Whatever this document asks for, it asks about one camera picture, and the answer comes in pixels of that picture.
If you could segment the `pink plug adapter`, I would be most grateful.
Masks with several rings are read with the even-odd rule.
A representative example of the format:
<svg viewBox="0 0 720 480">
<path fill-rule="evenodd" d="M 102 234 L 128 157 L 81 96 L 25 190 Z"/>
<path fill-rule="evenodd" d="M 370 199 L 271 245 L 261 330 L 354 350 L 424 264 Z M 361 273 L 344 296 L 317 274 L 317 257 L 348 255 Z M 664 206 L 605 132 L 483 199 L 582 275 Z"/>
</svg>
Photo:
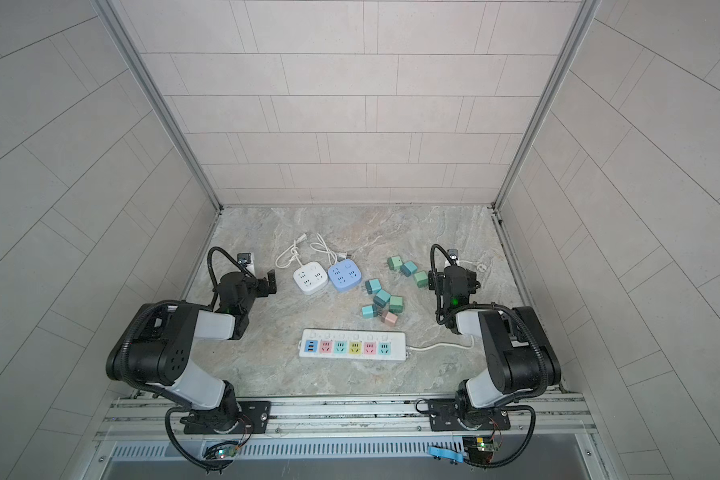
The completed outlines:
<svg viewBox="0 0 720 480">
<path fill-rule="evenodd" d="M 398 315 L 391 311 L 385 312 L 381 317 L 382 322 L 391 327 L 395 327 L 397 325 L 398 319 Z"/>
</svg>

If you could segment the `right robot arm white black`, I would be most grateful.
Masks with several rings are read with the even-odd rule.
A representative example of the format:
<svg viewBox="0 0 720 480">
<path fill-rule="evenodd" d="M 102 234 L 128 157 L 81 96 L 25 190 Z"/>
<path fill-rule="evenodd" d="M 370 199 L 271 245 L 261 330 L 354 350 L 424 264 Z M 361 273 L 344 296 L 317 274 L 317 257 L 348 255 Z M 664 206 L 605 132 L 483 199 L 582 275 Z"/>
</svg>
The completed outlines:
<svg viewBox="0 0 720 480">
<path fill-rule="evenodd" d="M 465 430 L 490 429 L 487 436 L 469 437 L 464 453 L 431 447 L 429 455 L 483 470 L 508 466 L 525 452 L 536 430 L 536 410 L 521 402 L 560 383 L 559 360 L 533 308 L 472 302 L 470 296 L 481 287 L 477 274 L 439 244 L 431 246 L 429 259 L 428 288 L 435 294 L 436 322 L 454 334 L 479 339 L 486 367 L 459 384 L 451 404 L 430 401 L 427 414 L 433 420 L 453 419 Z M 499 419 L 519 412 L 529 417 L 525 437 L 514 452 L 496 459 Z"/>
</svg>

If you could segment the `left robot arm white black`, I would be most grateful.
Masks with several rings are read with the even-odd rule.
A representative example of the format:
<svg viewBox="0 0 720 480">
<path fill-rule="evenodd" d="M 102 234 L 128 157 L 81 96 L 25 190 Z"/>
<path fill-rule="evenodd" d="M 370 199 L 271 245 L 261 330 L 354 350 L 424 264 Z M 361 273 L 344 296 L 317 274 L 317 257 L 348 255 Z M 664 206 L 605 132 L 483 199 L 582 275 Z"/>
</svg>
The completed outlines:
<svg viewBox="0 0 720 480">
<path fill-rule="evenodd" d="M 168 440 L 206 473 L 222 473 L 231 465 L 253 434 L 265 432 L 271 413 L 270 402 L 238 400 L 230 382 L 209 374 L 191 358 L 197 339 L 241 339 L 255 300 L 276 294 L 275 271 L 258 278 L 251 259 L 249 254 L 240 254 L 230 260 L 233 271 L 210 277 L 213 297 L 207 306 L 185 300 L 143 304 L 105 362 L 109 379 L 172 402 L 164 416 Z M 241 437 L 193 454 L 176 437 L 172 426 L 176 413 L 181 414 L 187 434 Z"/>
</svg>

